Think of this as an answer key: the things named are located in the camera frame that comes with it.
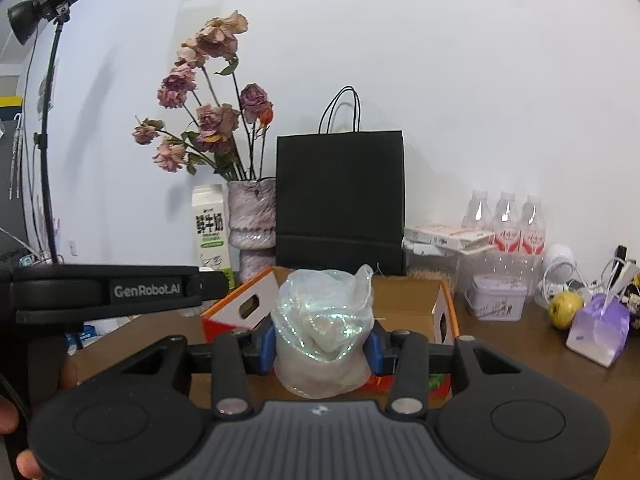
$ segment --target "bag handle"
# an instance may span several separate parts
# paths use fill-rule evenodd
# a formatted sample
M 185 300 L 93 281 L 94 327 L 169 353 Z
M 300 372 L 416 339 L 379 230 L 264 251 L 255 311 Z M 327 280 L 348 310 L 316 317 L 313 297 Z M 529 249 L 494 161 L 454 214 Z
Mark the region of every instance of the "bag handle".
M 353 94 L 353 131 L 354 132 L 360 131 L 360 115 L 362 114 L 362 108 L 360 107 L 360 96 L 358 95 L 358 93 L 356 92 L 356 89 L 353 86 L 348 85 L 343 87 L 334 96 L 334 98 L 331 99 L 331 101 L 329 101 L 329 104 L 324 109 L 324 113 L 322 114 L 322 117 L 320 118 L 320 123 L 318 124 L 318 135 L 321 133 L 322 122 L 324 121 L 324 117 L 329 111 L 329 108 L 331 108 L 331 113 L 329 113 L 329 118 L 326 124 L 326 131 L 325 131 L 326 134 L 329 133 L 329 128 L 331 127 L 331 119 L 334 116 L 334 111 L 338 104 L 338 100 L 340 99 L 340 96 L 345 92 L 351 92 Z

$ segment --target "water bottle label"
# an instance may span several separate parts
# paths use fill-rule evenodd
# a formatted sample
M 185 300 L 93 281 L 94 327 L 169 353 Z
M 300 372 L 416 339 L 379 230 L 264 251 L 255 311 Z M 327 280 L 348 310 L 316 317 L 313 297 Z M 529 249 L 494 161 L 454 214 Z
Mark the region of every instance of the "water bottle label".
M 526 254 L 542 254 L 545 248 L 545 235 L 531 231 L 522 234 L 522 252 Z
M 520 246 L 520 230 L 501 229 L 496 232 L 494 243 L 503 253 L 514 253 Z

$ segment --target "studio light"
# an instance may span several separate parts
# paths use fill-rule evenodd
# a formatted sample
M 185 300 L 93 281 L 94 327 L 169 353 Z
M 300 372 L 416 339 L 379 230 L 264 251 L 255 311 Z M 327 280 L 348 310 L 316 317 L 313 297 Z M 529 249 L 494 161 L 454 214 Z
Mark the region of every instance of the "studio light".
M 78 0 L 27 0 L 9 7 L 7 15 L 16 39 L 24 45 L 35 32 L 40 20 L 55 20 L 68 13 L 68 7 L 76 1 Z

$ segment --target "finger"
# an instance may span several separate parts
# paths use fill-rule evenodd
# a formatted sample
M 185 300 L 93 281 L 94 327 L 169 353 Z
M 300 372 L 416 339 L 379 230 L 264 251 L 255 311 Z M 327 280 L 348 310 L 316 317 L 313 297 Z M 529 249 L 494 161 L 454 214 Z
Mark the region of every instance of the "finger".
M 42 480 L 42 471 L 40 471 L 36 457 L 34 457 L 30 449 L 20 453 L 15 463 L 18 466 L 18 472 L 25 478 Z
M 78 367 L 70 357 L 67 357 L 60 370 L 60 388 L 68 390 L 76 386 L 78 386 Z
M 20 417 L 14 404 L 4 397 L 0 397 L 0 434 L 13 433 L 18 427 L 18 422 L 20 422 Z

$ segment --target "yellow object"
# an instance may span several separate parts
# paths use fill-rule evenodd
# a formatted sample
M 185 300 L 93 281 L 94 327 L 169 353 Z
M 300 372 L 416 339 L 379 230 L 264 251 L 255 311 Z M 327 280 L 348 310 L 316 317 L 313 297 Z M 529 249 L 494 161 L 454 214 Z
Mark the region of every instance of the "yellow object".
M 584 307 L 584 300 L 580 294 L 566 290 L 554 296 L 546 312 L 549 314 L 553 326 L 565 330 L 574 322 L 575 313 L 582 307 Z
M 0 97 L 0 107 L 22 106 L 22 98 L 16 95 Z

